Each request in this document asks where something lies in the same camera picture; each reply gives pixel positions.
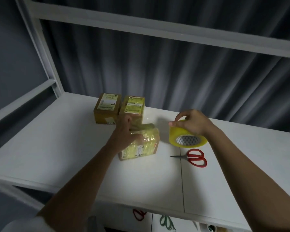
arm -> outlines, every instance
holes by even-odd
[[[178,120],[186,116],[185,122]],[[211,145],[249,226],[257,231],[290,231],[290,196],[246,157],[205,115],[181,112],[170,126],[203,135]]]
[[[106,145],[37,214],[56,232],[82,231],[98,189],[114,156],[141,134],[130,134],[131,117],[123,116]]]

tape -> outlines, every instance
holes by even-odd
[[[207,143],[207,140],[205,137],[201,135],[195,136],[183,128],[170,127],[169,142],[176,147],[194,148],[203,146]]]

red scissors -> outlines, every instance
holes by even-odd
[[[190,152],[192,152],[192,151],[198,151],[201,153],[201,155],[190,154]],[[199,167],[199,168],[205,168],[207,166],[207,161],[204,158],[204,153],[203,153],[203,151],[201,151],[199,149],[191,149],[191,150],[187,151],[187,153],[184,156],[171,156],[171,157],[188,160],[190,164],[192,164],[196,167]],[[202,164],[202,165],[193,163],[195,161],[202,161],[202,160],[204,161],[204,164]]]
[[[135,219],[137,219],[139,222],[144,220],[146,213],[147,212],[143,212],[142,210],[138,211],[136,209],[133,209],[133,215],[134,215]]]

hand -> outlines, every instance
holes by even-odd
[[[178,121],[185,116],[185,121]],[[195,109],[180,112],[174,121],[169,122],[171,127],[181,127],[194,135],[206,136],[208,131],[216,127],[202,112]]]
[[[108,148],[110,152],[116,155],[128,147],[134,140],[138,140],[142,143],[144,139],[142,134],[131,134],[129,130],[131,122],[132,118],[130,116],[119,116],[116,128],[105,144],[105,148]]]

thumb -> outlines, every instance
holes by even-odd
[[[181,127],[184,128],[186,121],[170,121],[169,126],[170,127]]]
[[[130,134],[131,142],[137,141],[138,144],[143,144],[144,136],[142,134]]]

